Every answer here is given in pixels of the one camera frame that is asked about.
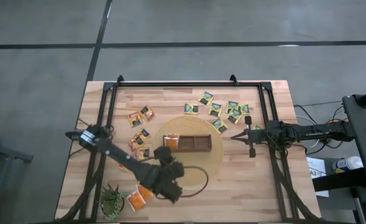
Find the potted plant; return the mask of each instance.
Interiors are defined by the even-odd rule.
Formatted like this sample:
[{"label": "potted plant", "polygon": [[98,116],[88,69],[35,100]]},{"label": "potted plant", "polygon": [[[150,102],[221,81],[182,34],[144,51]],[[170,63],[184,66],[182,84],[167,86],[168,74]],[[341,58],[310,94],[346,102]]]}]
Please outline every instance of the potted plant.
[{"label": "potted plant", "polygon": [[125,206],[124,198],[127,195],[125,193],[119,193],[118,190],[119,185],[114,190],[108,184],[108,189],[103,187],[101,191],[101,210],[107,216],[108,220],[114,220]]}]

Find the wooden table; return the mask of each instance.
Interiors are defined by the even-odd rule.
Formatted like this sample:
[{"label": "wooden table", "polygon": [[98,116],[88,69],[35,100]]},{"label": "wooden table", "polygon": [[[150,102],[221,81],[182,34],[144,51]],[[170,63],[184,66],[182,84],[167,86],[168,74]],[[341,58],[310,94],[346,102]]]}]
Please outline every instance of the wooden table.
[{"label": "wooden table", "polygon": [[[271,81],[279,119],[286,123],[296,123],[287,81]],[[96,123],[103,82],[88,82],[80,111],[80,118],[87,123]],[[130,152],[127,142],[140,129],[156,134],[167,121],[184,116],[183,105],[186,102],[199,103],[198,98],[206,90],[214,94],[214,101],[226,105],[228,100],[247,103],[250,107],[252,123],[264,128],[259,102],[258,89],[252,87],[129,87],[117,89],[115,110],[112,125],[115,127],[113,143]],[[149,123],[134,128],[129,126],[127,115],[143,106],[149,105],[155,117]],[[268,105],[269,117],[272,118]],[[237,125],[230,123],[221,116],[229,129],[221,135],[224,157],[218,173],[209,180],[205,191],[192,198],[181,198],[172,205],[169,201],[155,197],[144,209],[134,213],[129,204],[117,218],[117,222],[272,222],[280,221],[275,186],[270,163],[270,155],[265,146],[256,146],[257,157],[249,157],[249,148],[230,137],[246,128],[244,119]],[[199,103],[199,118],[214,121],[208,115],[208,107]],[[85,129],[86,125],[79,122],[77,128]],[[71,151],[81,148],[74,142]],[[60,200],[55,217],[60,218],[70,209],[83,190],[89,152],[84,150],[68,162]],[[320,215],[313,183],[304,150],[301,147],[289,149],[288,163],[290,166],[293,186],[303,202],[317,216]],[[132,192],[137,183],[130,173],[121,171],[117,162],[107,158],[103,185],[120,185],[120,189]],[[290,213],[287,194],[284,199],[288,214]],[[107,221],[101,211],[98,222]]]}]

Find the woven placemat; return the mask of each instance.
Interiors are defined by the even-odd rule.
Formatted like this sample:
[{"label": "woven placemat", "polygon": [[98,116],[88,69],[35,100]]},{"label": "woven placemat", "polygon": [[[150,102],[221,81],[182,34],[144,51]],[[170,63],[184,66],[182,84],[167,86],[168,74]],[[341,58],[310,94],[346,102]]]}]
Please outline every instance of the woven placemat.
[{"label": "woven placemat", "polygon": [[[182,116],[166,122],[158,131],[153,140],[153,148],[162,145],[163,135],[166,134],[211,134],[211,152],[178,152],[172,156],[184,166],[202,167],[211,180],[218,172],[223,157],[222,143],[219,133],[209,122],[195,116]],[[185,169],[184,177],[177,179],[179,185],[191,186],[204,184],[205,175],[200,170]]]}]

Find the concrete floor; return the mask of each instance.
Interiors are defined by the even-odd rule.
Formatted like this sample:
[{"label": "concrete floor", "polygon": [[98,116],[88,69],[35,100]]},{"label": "concrete floor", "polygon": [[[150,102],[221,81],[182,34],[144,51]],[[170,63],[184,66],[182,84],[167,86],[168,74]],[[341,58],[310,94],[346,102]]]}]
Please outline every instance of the concrete floor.
[{"label": "concrete floor", "polygon": [[[105,3],[0,0],[0,44],[95,43]],[[366,40],[366,1],[113,0],[103,42],[298,40]],[[16,164],[13,173],[21,178],[13,175],[7,185],[0,223],[53,218],[70,150],[64,132],[74,128],[92,54],[0,50],[0,136],[35,154],[31,165]],[[94,80],[225,80],[230,74],[288,80],[295,104],[340,100],[366,92],[366,46],[102,49]],[[321,123],[338,106],[307,109]],[[346,143],[316,157],[357,154]],[[321,210],[328,220],[350,215]]]}]

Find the white paper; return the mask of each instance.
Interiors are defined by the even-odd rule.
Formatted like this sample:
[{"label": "white paper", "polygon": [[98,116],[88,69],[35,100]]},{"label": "white paper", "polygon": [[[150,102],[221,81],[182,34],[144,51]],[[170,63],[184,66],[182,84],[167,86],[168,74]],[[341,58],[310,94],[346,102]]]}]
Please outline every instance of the white paper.
[{"label": "white paper", "polygon": [[[309,173],[311,178],[323,177],[325,176],[325,162],[323,159],[315,159],[307,157],[307,163],[309,167]],[[327,190],[321,192],[315,192],[317,196],[329,197],[329,192]]]}]

